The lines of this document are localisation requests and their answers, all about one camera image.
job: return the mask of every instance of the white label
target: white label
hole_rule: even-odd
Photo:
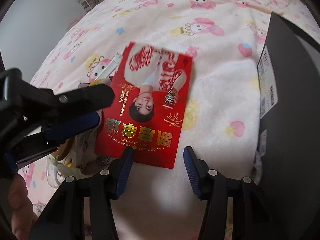
[[[264,47],[258,64],[258,74],[261,96],[260,118],[262,118],[278,103],[276,80],[267,46]]]
[[[266,147],[267,147],[267,130],[264,130],[260,134],[260,145],[259,145],[259,153],[260,156],[265,155],[266,153]]]

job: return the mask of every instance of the wall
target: wall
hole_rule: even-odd
[[[76,0],[15,0],[0,23],[5,68],[19,68],[29,82],[70,23],[84,14]]]

